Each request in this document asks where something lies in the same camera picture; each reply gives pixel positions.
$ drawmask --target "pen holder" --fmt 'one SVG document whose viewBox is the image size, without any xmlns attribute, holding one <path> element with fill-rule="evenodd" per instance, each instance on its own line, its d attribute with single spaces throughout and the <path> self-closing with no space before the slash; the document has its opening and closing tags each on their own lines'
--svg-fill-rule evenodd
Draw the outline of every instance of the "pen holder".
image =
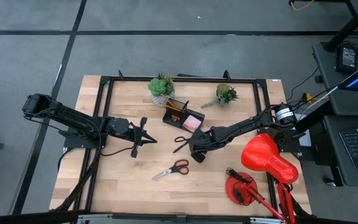
<svg viewBox="0 0 358 224">
<path fill-rule="evenodd" d="M 183 130 L 186 130 L 186 131 L 189 131 L 192 133 L 191 130 L 189 130 L 183 126 L 183 123 L 187 120 L 187 118 L 189 116 L 193 116 L 197 120 L 201 121 L 200 125 L 197 127 L 197 129 L 202 126 L 205 115 L 203 115 L 199 112 L 187 109 L 187 104 L 189 101 L 187 101 L 186 103 L 182 103 L 180 101 L 173 100 L 173 99 L 169 99 L 169 100 L 175 105 L 175 108 L 178 108 L 179 110 L 175 110 L 175 109 L 166 107 L 166 112 L 164 114 L 164 117 L 162 118 L 162 121 L 164 123 L 171 124 L 172 126 L 175 126 L 177 128 L 180 128 L 180 129 L 183 129 Z"/>
</svg>

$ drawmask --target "yellow cable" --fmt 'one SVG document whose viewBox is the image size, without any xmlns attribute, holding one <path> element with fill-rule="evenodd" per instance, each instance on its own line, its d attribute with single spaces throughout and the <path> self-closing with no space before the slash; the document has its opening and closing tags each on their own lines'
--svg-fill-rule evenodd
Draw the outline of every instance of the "yellow cable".
<svg viewBox="0 0 358 224">
<path fill-rule="evenodd" d="M 310 4 L 313 3 L 313 2 L 314 2 L 314 0 L 311 0 L 308 4 L 306 4 L 305 6 L 303 6 L 303 7 L 300 8 L 300 9 L 297 9 L 297 8 L 293 5 L 292 2 L 291 2 L 291 6 L 292 6 L 293 10 L 295 10 L 295 11 L 300 11 L 300 10 L 302 10 L 302 9 L 304 9 L 304 8 L 306 8 L 306 7 L 308 7 L 308 6 L 310 6 Z"/>
</svg>

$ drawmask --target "black-handled scissors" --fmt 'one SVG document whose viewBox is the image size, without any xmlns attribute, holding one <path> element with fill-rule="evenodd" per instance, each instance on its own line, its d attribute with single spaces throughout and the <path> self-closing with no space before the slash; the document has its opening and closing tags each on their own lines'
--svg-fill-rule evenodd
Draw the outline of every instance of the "black-handled scissors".
<svg viewBox="0 0 358 224">
<path fill-rule="evenodd" d="M 171 168 L 167 169 L 166 171 L 162 172 L 159 175 L 156 175 L 152 179 L 157 180 L 157 179 L 159 179 L 165 175 L 171 174 L 173 172 L 178 172 L 182 175 L 186 175 L 189 173 L 189 168 L 187 168 L 188 164 L 189 164 L 189 161 L 187 159 L 180 159 L 180 160 L 176 161 L 175 164 Z"/>
</svg>

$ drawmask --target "succulent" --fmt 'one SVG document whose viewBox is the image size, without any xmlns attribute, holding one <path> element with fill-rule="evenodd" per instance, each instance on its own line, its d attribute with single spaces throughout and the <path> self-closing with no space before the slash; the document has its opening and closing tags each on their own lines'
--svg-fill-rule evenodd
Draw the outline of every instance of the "succulent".
<svg viewBox="0 0 358 224">
<path fill-rule="evenodd" d="M 153 78 L 148 87 L 153 96 L 169 95 L 174 90 L 172 78 L 162 74 Z"/>
<path fill-rule="evenodd" d="M 237 91 L 233 87 L 226 84 L 219 84 L 216 87 L 216 97 L 209 103 L 206 103 L 201 106 L 201 108 L 213 106 L 216 102 L 219 102 L 220 106 L 224 106 L 225 103 L 229 103 L 232 100 L 236 100 L 239 97 L 237 96 Z"/>
</svg>

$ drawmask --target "wooden table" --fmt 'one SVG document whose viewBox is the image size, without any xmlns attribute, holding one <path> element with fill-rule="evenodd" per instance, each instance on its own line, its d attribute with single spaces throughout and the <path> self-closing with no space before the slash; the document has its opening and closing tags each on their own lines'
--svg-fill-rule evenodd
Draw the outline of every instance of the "wooden table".
<svg viewBox="0 0 358 224">
<path fill-rule="evenodd" d="M 100 76 L 84 76 L 75 109 L 92 115 L 98 92 Z M 258 185 L 258 191 L 270 203 L 267 176 L 265 172 L 246 169 L 240 161 L 244 146 L 255 136 L 255 132 L 239 136 L 223 149 L 208 152 L 203 163 L 190 157 L 188 146 L 176 154 L 172 151 L 181 143 L 173 140 L 177 136 L 191 134 L 162 122 L 165 109 L 155 106 L 147 88 L 148 82 L 115 81 L 109 108 L 109 116 L 127 118 L 139 124 L 141 117 L 148 117 L 145 129 L 157 144 L 146 144 L 139 148 L 136 159 L 122 152 L 110 157 L 101 157 L 93 195 L 92 212 L 143 213 L 143 214 L 187 214 L 225 216 L 271 216 L 259 203 L 249 206 L 236 205 L 225 193 L 226 168 L 250 174 Z M 201 109 L 215 95 L 217 83 L 176 82 L 175 94 L 179 101 L 189 100 L 188 108 L 205 114 L 203 131 L 211 126 L 229 126 L 256 114 L 254 92 L 251 84 L 233 83 L 239 95 L 238 100 L 226 107 L 214 105 Z M 271 104 L 285 101 L 280 80 L 267 80 Z M 263 92 L 259 91 L 263 102 Z M 105 96 L 102 99 L 100 116 Z M 105 154 L 132 146 L 131 142 L 108 137 Z M 78 182 L 84 150 L 76 149 L 62 160 L 50 208 L 59 206 Z M 291 192 L 302 208 L 310 212 L 308 195 L 299 161 L 290 153 L 281 153 L 294 164 L 299 178 Z M 190 162 L 188 175 L 170 174 L 160 180 L 152 177 L 168 169 L 178 159 Z M 80 208 L 85 206 L 88 187 L 85 186 Z"/>
</svg>

